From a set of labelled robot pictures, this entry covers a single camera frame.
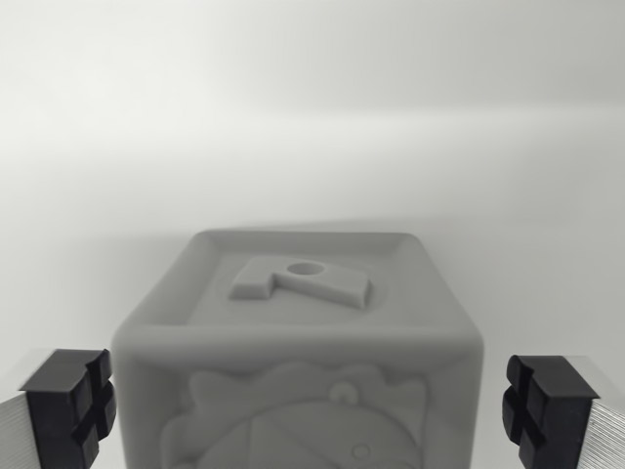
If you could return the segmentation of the gripper left finger with black rubber pad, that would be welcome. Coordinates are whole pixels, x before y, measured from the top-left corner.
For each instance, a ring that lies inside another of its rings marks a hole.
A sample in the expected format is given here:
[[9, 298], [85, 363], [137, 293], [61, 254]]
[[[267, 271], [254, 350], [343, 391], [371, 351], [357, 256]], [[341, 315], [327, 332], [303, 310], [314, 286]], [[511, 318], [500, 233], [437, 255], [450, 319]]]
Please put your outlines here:
[[1, 379], [3, 468], [90, 468], [116, 418], [107, 349], [37, 351]]

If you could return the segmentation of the gripper right finger with black rubber pad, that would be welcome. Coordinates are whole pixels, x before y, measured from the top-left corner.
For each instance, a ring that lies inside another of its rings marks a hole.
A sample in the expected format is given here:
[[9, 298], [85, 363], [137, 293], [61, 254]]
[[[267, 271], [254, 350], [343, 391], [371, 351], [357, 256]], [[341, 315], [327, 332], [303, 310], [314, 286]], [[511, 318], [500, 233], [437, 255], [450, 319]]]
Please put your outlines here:
[[502, 422], [525, 468], [622, 468], [624, 390], [582, 356], [510, 356]]

